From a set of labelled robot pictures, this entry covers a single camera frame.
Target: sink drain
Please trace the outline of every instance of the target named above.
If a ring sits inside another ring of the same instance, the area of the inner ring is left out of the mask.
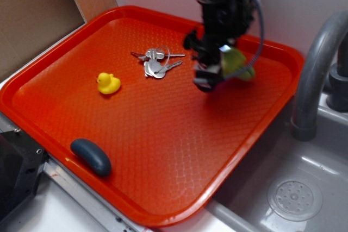
[[[309,179],[287,175],[271,184],[268,202],[279,216],[290,221],[305,221],[319,212],[322,195],[319,187]]]

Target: blue soap bar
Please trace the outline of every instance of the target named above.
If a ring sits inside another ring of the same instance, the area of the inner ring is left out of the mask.
[[[99,176],[105,177],[110,175],[110,160],[106,153],[94,142],[87,139],[76,139],[71,143],[70,149],[84,159]]]

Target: gray faucet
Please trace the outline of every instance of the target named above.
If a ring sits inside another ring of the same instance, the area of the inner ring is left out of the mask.
[[[330,66],[336,52],[337,63]],[[329,71],[327,105],[348,111],[348,11],[334,14],[324,23],[306,57],[291,117],[291,134],[297,140],[309,141],[316,136],[316,115]]]

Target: rubber duck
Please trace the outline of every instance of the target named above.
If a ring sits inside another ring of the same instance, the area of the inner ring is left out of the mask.
[[[121,86],[119,78],[114,77],[112,73],[100,73],[97,78],[97,83],[99,92],[104,95],[116,92]]]

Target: sink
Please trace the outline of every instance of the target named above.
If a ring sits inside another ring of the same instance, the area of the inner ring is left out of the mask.
[[[320,106],[315,139],[296,141],[290,134],[292,102],[214,200],[226,209],[225,219],[231,213],[250,224],[245,231],[346,231],[348,116]]]

